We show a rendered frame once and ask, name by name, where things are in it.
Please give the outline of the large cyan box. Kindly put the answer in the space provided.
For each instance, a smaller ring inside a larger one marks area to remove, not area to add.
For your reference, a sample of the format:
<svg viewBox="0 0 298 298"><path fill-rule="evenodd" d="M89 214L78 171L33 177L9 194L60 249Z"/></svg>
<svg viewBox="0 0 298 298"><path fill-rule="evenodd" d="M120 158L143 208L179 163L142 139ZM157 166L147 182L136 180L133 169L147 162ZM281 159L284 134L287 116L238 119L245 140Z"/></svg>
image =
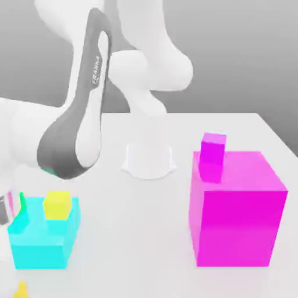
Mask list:
<svg viewBox="0 0 298 298"><path fill-rule="evenodd" d="M80 225L80 205L72 198L66 220L47 220L42 197L25 197L25 209L8 227L16 269L65 269Z"/></svg>

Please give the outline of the large magenta box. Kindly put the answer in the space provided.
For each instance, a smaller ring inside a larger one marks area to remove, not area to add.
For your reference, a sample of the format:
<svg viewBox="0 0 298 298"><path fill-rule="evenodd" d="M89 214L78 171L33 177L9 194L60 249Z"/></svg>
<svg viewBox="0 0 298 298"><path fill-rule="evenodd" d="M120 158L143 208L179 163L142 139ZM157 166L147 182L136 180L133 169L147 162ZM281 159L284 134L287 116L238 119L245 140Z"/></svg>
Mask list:
<svg viewBox="0 0 298 298"><path fill-rule="evenodd" d="M192 160L189 227L198 267L267 267L288 190L258 151L228 151L218 183Z"/></svg>

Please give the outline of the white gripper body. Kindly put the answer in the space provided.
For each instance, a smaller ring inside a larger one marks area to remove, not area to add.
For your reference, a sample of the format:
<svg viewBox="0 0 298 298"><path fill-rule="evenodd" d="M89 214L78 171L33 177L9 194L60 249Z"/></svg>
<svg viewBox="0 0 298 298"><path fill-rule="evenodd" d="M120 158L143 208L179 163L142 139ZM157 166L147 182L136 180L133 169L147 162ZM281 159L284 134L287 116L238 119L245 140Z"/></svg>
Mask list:
<svg viewBox="0 0 298 298"><path fill-rule="evenodd" d="M0 225L0 262L5 262L10 258L11 248L8 234L8 226Z"/></svg>

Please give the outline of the small yellow cube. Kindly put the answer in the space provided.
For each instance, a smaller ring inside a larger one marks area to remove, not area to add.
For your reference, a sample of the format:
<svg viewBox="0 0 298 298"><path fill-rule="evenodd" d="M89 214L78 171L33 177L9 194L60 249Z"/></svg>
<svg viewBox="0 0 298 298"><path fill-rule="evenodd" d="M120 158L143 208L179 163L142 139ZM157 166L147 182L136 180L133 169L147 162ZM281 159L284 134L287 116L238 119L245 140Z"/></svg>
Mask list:
<svg viewBox="0 0 298 298"><path fill-rule="evenodd" d="M51 190L43 201L47 220L67 220L72 209L70 191Z"/></svg>

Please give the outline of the small orange cube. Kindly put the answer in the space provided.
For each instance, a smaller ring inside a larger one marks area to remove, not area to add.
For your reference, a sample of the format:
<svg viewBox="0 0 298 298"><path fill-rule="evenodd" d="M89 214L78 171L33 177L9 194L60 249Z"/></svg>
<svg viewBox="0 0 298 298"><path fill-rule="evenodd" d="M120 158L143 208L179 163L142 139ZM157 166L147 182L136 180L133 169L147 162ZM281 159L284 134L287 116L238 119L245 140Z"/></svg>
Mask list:
<svg viewBox="0 0 298 298"><path fill-rule="evenodd" d="M10 298L29 298L29 293L25 281L21 281L18 288Z"/></svg>

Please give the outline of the small magenta cube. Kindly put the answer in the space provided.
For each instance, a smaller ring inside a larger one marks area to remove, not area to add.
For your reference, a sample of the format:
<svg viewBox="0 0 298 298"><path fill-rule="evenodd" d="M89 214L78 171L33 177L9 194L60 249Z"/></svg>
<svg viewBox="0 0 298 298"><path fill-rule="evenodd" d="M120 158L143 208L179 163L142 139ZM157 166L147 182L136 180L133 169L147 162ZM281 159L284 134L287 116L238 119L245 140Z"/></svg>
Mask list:
<svg viewBox="0 0 298 298"><path fill-rule="evenodd" d="M198 163L200 176L204 182L221 182L224 167L225 144L225 134L204 133Z"/></svg>

